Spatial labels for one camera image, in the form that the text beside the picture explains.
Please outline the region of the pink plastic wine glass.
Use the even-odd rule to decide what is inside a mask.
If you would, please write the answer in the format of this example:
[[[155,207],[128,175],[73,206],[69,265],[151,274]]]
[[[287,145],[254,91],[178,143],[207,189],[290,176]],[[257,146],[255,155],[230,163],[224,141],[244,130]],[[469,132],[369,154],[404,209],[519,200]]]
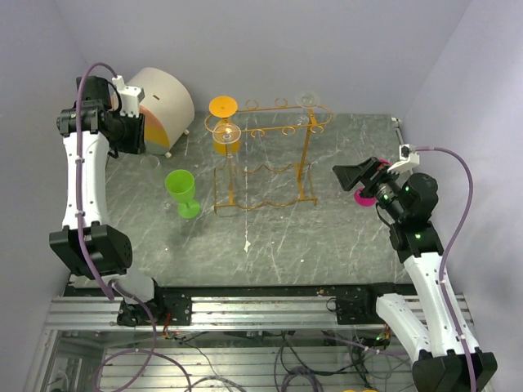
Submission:
[[[376,201],[379,198],[378,194],[380,192],[380,189],[385,185],[385,184],[382,184],[382,185],[376,186],[375,188],[371,189],[370,192],[366,192],[364,190],[363,185],[361,183],[359,183],[359,184],[360,184],[360,188],[355,191],[355,197],[357,198],[357,200],[360,204],[365,205],[365,206],[371,206],[372,203],[376,203]]]

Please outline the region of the clear wide wine glass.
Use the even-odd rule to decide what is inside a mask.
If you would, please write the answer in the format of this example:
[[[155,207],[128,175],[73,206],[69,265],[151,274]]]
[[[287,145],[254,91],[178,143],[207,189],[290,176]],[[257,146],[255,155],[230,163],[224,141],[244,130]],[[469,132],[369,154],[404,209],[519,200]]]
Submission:
[[[295,95],[295,101],[302,108],[297,124],[307,125],[310,121],[309,112],[320,104],[320,98],[315,91],[301,91]]]

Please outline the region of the clear tall wine glass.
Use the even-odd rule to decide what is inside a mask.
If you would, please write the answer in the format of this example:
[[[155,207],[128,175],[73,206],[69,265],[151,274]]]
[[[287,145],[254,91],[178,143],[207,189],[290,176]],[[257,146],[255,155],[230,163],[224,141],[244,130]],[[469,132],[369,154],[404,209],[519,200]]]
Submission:
[[[238,201],[237,195],[241,185],[242,171],[238,159],[241,135],[240,128],[225,119],[219,121],[212,131],[214,148],[225,157],[221,172],[227,188],[229,205],[235,205]]]

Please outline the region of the yellow plastic wine glass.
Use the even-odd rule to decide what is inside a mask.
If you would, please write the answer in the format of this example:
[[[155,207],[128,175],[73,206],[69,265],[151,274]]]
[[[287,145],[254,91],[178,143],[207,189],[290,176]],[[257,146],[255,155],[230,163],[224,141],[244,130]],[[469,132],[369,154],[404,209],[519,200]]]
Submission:
[[[210,114],[218,118],[212,129],[214,149],[224,156],[233,156],[239,151],[242,132],[230,120],[237,110],[238,103],[230,96],[218,96],[209,103]]]

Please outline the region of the green plastic wine glass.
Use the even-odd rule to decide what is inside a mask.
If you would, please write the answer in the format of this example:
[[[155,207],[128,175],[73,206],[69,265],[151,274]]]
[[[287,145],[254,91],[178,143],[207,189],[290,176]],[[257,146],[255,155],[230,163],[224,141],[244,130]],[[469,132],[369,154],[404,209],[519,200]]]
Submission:
[[[177,203],[177,213],[184,219],[195,218],[200,212],[199,202],[195,200],[195,179],[183,169],[171,171],[165,178],[165,187]]]

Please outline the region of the clear small wine glass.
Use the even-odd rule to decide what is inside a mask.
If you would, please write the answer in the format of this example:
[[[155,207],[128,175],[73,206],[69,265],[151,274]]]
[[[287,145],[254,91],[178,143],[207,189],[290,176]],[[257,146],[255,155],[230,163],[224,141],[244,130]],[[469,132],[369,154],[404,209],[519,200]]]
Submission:
[[[161,170],[159,158],[155,155],[146,155],[140,161],[140,168],[147,173],[154,173]]]

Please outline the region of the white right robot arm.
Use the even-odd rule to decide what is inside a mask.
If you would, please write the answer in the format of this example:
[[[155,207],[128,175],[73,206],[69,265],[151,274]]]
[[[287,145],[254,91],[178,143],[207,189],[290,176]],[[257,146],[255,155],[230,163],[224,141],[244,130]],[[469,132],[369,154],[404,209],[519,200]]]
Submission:
[[[493,353],[480,348],[449,281],[443,247],[431,214],[439,201],[436,180],[415,172],[403,185],[395,168],[375,157],[358,165],[333,167],[340,186],[361,185],[392,219],[389,238],[418,294],[425,316],[420,321],[397,293],[383,293],[360,303],[370,323],[383,320],[395,333],[412,363],[419,391],[482,391],[498,369]]]

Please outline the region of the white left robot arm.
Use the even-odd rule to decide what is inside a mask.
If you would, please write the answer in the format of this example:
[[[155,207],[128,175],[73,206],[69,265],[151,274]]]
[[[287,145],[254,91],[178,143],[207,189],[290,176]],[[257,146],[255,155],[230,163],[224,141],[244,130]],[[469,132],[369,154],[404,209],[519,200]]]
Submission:
[[[137,313],[146,323],[160,323],[167,305],[154,296],[154,280],[133,265],[131,241],[111,225],[106,202],[108,159],[145,152],[139,111],[145,92],[120,75],[79,77],[76,83],[78,99],[56,120],[67,159],[67,202],[50,247],[73,276],[96,282],[107,296],[119,287],[127,303],[140,302]]]

